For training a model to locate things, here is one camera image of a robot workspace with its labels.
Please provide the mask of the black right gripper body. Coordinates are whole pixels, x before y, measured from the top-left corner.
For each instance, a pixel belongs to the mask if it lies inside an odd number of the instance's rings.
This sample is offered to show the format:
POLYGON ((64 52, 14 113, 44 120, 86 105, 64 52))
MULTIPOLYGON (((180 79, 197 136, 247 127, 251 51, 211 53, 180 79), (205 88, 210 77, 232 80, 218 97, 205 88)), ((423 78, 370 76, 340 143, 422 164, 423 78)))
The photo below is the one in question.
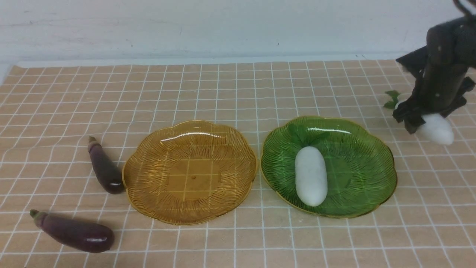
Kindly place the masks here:
POLYGON ((410 97, 393 112, 408 133, 427 123, 424 115, 449 116, 466 104, 475 82, 466 76, 476 65, 475 17, 459 17, 431 27, 426 45, 396 59, 415 78, 410 97))

